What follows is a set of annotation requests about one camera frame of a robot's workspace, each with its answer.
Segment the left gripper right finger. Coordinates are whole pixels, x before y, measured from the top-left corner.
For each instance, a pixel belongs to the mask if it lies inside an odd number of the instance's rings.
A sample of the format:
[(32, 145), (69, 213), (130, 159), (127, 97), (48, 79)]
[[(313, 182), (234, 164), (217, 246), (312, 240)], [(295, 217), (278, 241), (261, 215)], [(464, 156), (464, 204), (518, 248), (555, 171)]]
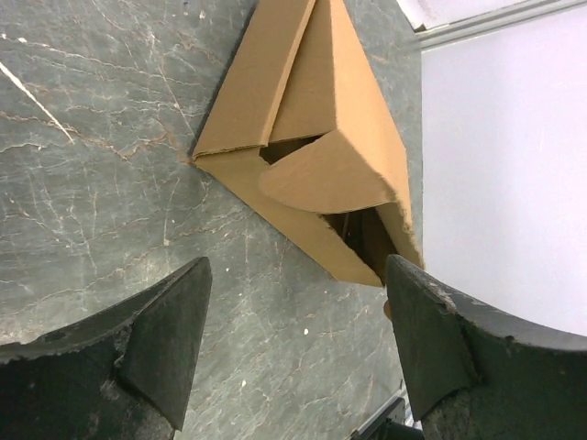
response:
[(494, 308), (398, 255), (386, 288), (425, 438), (585, 438), (585, 336)]

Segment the brown cardboard box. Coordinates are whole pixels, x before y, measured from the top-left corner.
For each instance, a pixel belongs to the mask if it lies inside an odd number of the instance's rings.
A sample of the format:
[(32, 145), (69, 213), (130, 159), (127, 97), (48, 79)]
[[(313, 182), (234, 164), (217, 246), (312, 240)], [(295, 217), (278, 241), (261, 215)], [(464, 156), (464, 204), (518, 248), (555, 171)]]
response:
[(257, 3), (193, 159), (338, 281), (424, 263), (407, 152), (341, 1)]

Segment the right aluminium frame post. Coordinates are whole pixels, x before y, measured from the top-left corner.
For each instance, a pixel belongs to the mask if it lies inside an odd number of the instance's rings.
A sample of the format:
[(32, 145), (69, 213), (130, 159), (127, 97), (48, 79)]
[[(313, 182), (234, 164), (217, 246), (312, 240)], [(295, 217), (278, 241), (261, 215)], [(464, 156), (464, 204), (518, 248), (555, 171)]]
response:
[(568, 12), (585, 6), (585, 0), (524, 1), (515, 5), (462, 19), (441, 27), (416, 33), (421, 50), (436, 49), (466, 39), (473, 39), (511, 26)]

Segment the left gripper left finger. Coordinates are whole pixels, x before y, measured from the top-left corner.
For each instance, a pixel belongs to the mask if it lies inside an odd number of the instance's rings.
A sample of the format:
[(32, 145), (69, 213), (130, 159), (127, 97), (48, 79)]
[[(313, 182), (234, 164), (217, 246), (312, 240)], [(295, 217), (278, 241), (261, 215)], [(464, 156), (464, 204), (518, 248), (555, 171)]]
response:
[(195, 258), (122, 302), (1, 348), (4, 439), (171, 439), (183, 428), (212, 286)]

